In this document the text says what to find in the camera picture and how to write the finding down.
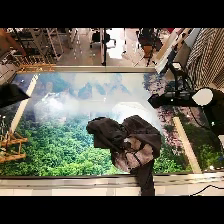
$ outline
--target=floor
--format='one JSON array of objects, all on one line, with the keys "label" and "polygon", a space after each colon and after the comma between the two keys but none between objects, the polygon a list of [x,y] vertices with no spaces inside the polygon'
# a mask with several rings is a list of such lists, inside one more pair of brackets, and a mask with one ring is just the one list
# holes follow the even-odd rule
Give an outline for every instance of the floor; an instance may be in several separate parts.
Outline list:
[{"label": "floor", "polygon": [[[136,48],[137,29],[124,29],[123,28],[112,28],[108,30],[107,33],[110,34],[111,39],[116,39],[116,47],[110,48],[107,51],[107,66],[146,66],[147,59],[142,57],[144,53],[142,49]],[[95,43],[93,47],[90,48],[92,31],[89,28],[78,28],[77,35],[73,41],[73,49],[68,48],[66,43],[66,36],[62,37],[64,54],[61,59],[57,62],[57,65],[66,66],[101,66],[101,54],[100,45]],[[169,35],[161,34],[161,41],[164,43]],[[111,40],[107,46],[112,47],[114,45]]]}]

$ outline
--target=white circle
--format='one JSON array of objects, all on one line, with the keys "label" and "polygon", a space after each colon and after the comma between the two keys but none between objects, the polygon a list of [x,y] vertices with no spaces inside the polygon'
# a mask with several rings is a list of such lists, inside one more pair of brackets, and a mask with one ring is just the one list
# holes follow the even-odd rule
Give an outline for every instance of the white circle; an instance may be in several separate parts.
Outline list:
[{"label": "white circle", "polygon": [[210,89],[200,89],[198,92],[192,97],[192,99],[200,106],[205,106],[212,101],[213,93]]}]

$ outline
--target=black lampshade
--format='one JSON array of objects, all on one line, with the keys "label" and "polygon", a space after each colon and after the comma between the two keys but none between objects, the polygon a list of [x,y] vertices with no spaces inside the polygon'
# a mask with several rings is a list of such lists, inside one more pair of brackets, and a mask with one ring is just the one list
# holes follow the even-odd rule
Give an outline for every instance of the black lampshade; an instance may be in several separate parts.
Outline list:
[{"label": "black lampshade", "polygon": [[3,84],[0,86],[0,108],[30,98],[15,84]]}]

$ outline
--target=display screen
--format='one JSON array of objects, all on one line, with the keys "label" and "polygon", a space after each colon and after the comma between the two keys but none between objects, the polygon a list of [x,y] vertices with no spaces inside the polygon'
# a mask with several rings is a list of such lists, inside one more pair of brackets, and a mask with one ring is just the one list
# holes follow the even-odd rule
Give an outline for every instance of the display screen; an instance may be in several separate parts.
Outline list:
[{"label": "display screen", "polygon": [[161,155],[156,159],[155,173],[191,171],[172,123],[174,113],[179,113],[183,123],[189,124],[190,133],[195,124],[188,118],[188,112],[174,112],[168,106],[155,110],[147,101],[153,92],[162,93],[168,88],[162,75],[21,74],[13,83],[24,91],[31,91],[31,98],[27,104],[17,103],[0,110],[0,115],[5,116],[4,121],[1,120],[1,136],[4,139],[11,127],[15,129],[15,135],[27,138],[27,142],[22,142],[20,149],[25,158],[13,159],[20,143],[5,146],[2,141],[2,176],[127,174],[113,166],[108,149],[94,148],[93,136],[86,131],[86,125],[97,117],[122,123],[132,115],[139,115],[162,134]]}]

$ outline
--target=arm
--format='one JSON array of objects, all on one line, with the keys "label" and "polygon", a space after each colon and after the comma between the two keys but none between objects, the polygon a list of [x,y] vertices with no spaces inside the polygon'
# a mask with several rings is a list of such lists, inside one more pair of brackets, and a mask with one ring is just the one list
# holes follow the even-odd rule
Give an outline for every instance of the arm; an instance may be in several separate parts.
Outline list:
[{"label": "arm", "polygon": [[25,50],[8,34],[5,32],[5,37],[9,41],[9,43],[12,45],[12,47],[22,53],[22,56],[26,56]]}]

